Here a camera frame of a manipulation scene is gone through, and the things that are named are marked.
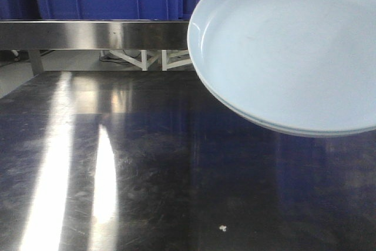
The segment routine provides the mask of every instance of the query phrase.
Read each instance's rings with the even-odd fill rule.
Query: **stainless steel rail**
[[[187,49],[187,29],[187,21],[0,21],[0,50]]]

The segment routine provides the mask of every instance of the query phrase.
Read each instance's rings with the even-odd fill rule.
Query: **stainless steel table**
[[[187,30],[187,21],[0,21],[0,50],[28,50],[39,75],[40,49],[187,49]]]
[[[0,153],[0,250],[376,247],[375,132],[275,133],[194,72],[44,72]]]

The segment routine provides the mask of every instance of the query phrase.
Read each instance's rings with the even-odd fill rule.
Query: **table leg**
[[[29,50],[29,59],[31,63],[31,69],[33,70],[33,75],[39,75],[43,73],[45,70],[42,64],[41,53],[39,50]]]

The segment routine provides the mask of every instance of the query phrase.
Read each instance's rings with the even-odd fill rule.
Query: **stacked plates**
[[[188,30],[208,90],[279,132],[376,128],[376,0],[201,0]]]

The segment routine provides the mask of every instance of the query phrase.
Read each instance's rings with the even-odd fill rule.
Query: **metal surface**
[[[45,71],[42,64],[41,52],[39,50],[29,50],[29,59],[34,76]]]
[[[187,49],[186,21],[0,21],[0,49]]]
[[[0,250],[373,251],[375,141],[258,127],[194,72],[44,72],[0,99]]]

